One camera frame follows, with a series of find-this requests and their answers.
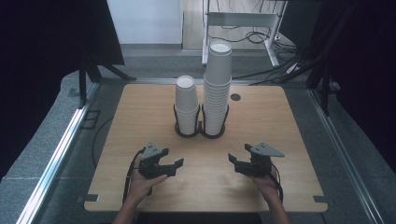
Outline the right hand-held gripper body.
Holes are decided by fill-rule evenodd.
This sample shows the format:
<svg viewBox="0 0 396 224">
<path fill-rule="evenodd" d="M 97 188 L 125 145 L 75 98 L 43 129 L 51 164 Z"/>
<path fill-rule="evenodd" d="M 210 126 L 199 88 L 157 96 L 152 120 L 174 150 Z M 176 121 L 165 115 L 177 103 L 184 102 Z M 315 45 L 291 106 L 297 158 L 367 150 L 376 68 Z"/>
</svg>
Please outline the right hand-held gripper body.
<svg viewBox="0 0 396 224">
<path fill-rule="evenodd" d="M 272 171 L 272 157 L 284 158 L 285 155 L 265 143 L 259 143 L 253 146 L 250 153 L 250 161 L 245 161 L 246 168 L 242 172 L 237 172 L 243 175 L 250 175 L 255 177 L 266 176 Z"/>
</svg>

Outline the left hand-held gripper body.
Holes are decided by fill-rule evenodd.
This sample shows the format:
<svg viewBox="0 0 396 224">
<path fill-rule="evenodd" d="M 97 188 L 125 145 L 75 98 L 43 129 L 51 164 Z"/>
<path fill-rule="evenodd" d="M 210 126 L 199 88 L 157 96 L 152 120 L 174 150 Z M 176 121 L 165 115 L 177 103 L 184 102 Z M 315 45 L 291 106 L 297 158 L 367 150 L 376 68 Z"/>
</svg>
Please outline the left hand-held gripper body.
<svg viewBox="0 0 396 224">
<path fill-rule="evenodd" d="M 160 175 L 167 175 L 169 165 L 160 165 L 162 149 L 152 142 L 149 142 L 144 148 L 138 168 L 143 177 L 152 179 Z"/>
</svg>

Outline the black wire cup holder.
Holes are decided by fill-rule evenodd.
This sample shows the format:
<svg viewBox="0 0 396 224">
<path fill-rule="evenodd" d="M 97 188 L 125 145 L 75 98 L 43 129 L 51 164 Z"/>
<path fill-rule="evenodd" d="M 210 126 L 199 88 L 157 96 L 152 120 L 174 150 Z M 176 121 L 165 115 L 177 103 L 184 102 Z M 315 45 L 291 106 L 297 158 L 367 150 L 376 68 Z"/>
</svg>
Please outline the black wire cup holder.
<svg viewBox="0 0 396 224">
<path fill-rule="evenodd" d="M 230 109 L 230 107 L 227 107 L 227 110 L 226 110 L 226 113 L 225 113 L 225 118 L 224 118 L 224 121 L 222 122 L 221 129 L 220 129 L 219 133 L 215 134 L 215 135 L 211 135 L 211 134 L 206 132 L 205 118 L 203 118 L 202 120 L 198 120 L 198 115 L 199 115 L 200 112 L 203 112 L 203 115 L 205 115 L 205 107 L 202 105 L 198 109 L 197 113 L 195 114 L 195 120 L 197 121 L 197 124 L 194 126 L 194 128 L 195 128 L 194 132 L 191 133 L 191 134 L 184 134 L 179 129 L 178 117 L 177 117 L 177 108 L 176 108 L 175 105 L 173 105 L 174 116 L 175 116 L 175 119 L 176 119 L 176 123 L 174 125 L 175 132 L 179 136 L 184 137 L 184 138 L 193 138 L 197 134 L 201 134 L 202 136 L 204 136 L 206 138 L 209 138 L 209 139 L 220 138 L 220 137 L 223 136 L 223 134 L 225 132 L 225 122 L 226 122 L 227 117 L 228 117 L 229 109 Z"/>
</svg>

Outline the short stack of paper cups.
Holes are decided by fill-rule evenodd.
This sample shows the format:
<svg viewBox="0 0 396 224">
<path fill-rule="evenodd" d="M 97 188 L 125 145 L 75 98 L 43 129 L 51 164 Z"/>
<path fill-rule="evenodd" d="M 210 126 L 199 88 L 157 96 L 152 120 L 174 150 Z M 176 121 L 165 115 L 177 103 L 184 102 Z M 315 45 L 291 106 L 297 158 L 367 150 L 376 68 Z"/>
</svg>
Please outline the short stack of paper cups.
<svg viewBox="0 0 396 224">
<path fill-rule="evenodd" d="M 191 76 L 181 76 L 176 83 L 175 110 L 177 124 L 182 134 L 196 132 L 197 116 L 200 109 L 195 80 Z"/>
</svg>

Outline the tall stack of paper cups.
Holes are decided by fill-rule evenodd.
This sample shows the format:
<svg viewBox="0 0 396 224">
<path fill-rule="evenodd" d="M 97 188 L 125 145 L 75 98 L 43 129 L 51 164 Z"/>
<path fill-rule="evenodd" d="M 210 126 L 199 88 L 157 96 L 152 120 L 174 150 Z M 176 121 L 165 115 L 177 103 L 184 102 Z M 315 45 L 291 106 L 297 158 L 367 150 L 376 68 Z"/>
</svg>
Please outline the tall stack of paper cups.
<svg viewBox="0 0 396 224">
<path fill-rule="evenodd" d="M 204 131 L 207 135 L 221 133 L 228 113 L 231 86 L 232 47 L 224 41 L 210 44 L 204 83 Z"/>
</svg>

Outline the person's right hand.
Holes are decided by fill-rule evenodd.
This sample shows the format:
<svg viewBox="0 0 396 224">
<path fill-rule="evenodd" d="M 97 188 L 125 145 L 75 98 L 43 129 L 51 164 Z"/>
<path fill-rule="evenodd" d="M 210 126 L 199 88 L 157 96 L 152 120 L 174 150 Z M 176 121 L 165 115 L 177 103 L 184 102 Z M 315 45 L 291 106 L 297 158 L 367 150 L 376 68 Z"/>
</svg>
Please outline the person's right hand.
<svg viewBox="0 0 396 224">
<path fill-rule="evenodd" d="M 271 179 L 271 176 L 251 176 L 250 179 L 266 202 L 279 199 L 276 183 Z"/>
</svg>

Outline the person's left hand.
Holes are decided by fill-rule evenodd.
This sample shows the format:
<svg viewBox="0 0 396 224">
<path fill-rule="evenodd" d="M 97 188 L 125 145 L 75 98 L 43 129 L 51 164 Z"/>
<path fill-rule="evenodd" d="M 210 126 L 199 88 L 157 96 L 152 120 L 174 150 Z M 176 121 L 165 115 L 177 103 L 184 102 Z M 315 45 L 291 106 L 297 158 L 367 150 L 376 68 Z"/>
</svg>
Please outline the person's left hand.
<svg viewBox="0 0 396 224">
<path fill-rule="evenodd" d="M 134 163 L 134 168 L 130 181 L 129 193 L 127 196 L 128 200 L 135 202 L 141 202 L 149 194 L 150 190 L 154 186 L 162 183 L 165 179 L 168 178 L 167 175 L 160 175 L 152 179 L 146 179 L 138 171 L 139 162 L 140 160 L 137 160 Z"/>
</svg>

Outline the black metal stand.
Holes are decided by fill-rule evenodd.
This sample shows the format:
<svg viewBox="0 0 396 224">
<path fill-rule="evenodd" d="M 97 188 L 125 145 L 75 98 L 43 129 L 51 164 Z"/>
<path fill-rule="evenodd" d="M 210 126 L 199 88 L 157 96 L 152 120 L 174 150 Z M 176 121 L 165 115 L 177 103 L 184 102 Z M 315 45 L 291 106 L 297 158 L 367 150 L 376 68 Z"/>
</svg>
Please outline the black metal stand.
<svg viewBox="0 0 396 224">
<path fill-rule="evenodd" d="M 80 61 L 80 67 L 78 70 L 79 109 L 81 109 L 88 102 L 86 77 L 89 77 L 90 81 L 93 83 L 99 83 L 102 79 L 102 75 L 98 69 L 99 65 L 103 66 L 105 69 L 122 79 L 136 80 L 136 77 L 131 77 L 125 74 L 115 65 L 111 64 L 105 59 L 100 58 L 99 56 L 84 55 Z"/>
<path fill-rule="evenodd" d="M 308 89 L 314 89 L 321 84 L 320 108 L 326 116 L 329 115 L 328 101 L 330 93 L 330 74 L 326 63 L 318 63 L 309 75 L 305 85 Z"/>
</svg>

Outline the black curtain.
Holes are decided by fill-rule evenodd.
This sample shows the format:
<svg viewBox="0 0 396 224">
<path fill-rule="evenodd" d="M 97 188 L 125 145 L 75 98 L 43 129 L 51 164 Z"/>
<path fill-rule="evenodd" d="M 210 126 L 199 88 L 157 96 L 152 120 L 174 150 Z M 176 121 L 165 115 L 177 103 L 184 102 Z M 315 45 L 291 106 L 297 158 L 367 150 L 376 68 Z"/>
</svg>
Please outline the black curtain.
<svg viewBox="0 0 396 224">
<path fill-rule="evenodd" d="M 328 65 L 337 99 L 396 173 L 396 0 L 291 0 L 313 5 L 310 44 Z"/>
<path fill-rule="evenodd" d="M 87 61 L 123 63 L 107 0 L 0 0 L 0 181 Z"/>
</svg>

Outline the aluminium floor rail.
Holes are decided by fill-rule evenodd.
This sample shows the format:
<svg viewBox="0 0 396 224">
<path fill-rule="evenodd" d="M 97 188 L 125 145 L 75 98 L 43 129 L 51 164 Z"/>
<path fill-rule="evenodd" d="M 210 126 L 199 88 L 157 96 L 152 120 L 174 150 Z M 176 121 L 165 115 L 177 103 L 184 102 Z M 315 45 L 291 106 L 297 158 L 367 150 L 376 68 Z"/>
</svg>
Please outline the aluminium floor rail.
<svg viewBox="0 0 396 224">
<path fill-rule="evenodd" d="M 70 119 L 60 142 L 52 153 L 46 169 L 44 170 L 42 176 L 40 176 L 38 179 L 35 189 L 33 190 L 15 224 L 32 224 L 35 220 L 35 216 L 50 191 L 50 187 L 55 179 L 55 176 L 57 175 L 64 161 L 65 155 L 70 148 L 85 115 L 87 114 L 88 108 L 92 103 L 92 98 L 96 94 L 99 86 L 99 83 L 92 83 L 89 86 L 87 91 L 87 102 L 85 105 L 78 108 L 75 111 L 73 117 Z"/>
<path fill-rule="evenodd" d="M 329 136 L 334 150 L 342 163 L 344 170 L 346 171 L 346 175 L 349 178 L 352 188 L 354 189 L 361 206 L 368 217 L 371 224 L 385 224 L 384 219 L 382 218 L 378 207 L 375 203 L 374 198 L 370 194 L 369 190 L 367 189 L 361 174 L 357 170 L 355 164 L 353 163 L 352 159 L 350 158 L 347 148 L 345 147 L 340 135 L 338 134 L 337 130 L 335 129 L 331 118 L 325 114 L 323 109 L 320 105 L 320 100 L 318 94 L 315 90 L 308 89 L 307 94 L 311 99 L 319 119 L 322 122 L 322 125 Z"/>
</svg>

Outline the white metal desk frame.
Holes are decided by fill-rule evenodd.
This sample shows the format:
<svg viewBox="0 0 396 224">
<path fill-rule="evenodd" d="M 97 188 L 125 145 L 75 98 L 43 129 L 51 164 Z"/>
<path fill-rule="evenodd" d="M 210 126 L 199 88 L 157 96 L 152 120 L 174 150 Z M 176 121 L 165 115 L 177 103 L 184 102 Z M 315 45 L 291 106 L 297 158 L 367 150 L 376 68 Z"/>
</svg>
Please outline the white metal desk frame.
<svg viewBox="0 0 396 224">
<path fill-rule="evenodd" d="M 263 41 L 268 57 L 273 67 L 278 67 L 279 62 L 273 49 L 281 20 L 284 15 L 287 1 L 280 1 L 274 13 L 254 12 L 216 12 L 210 9 L 210 0 L 203 0 L 204 39 L 202 46 L 202 65 L 208 61 L 209 28 L 213 26 L 231 27 L 265 27 L 269 29 L 269 36 Z"/>
</svg>

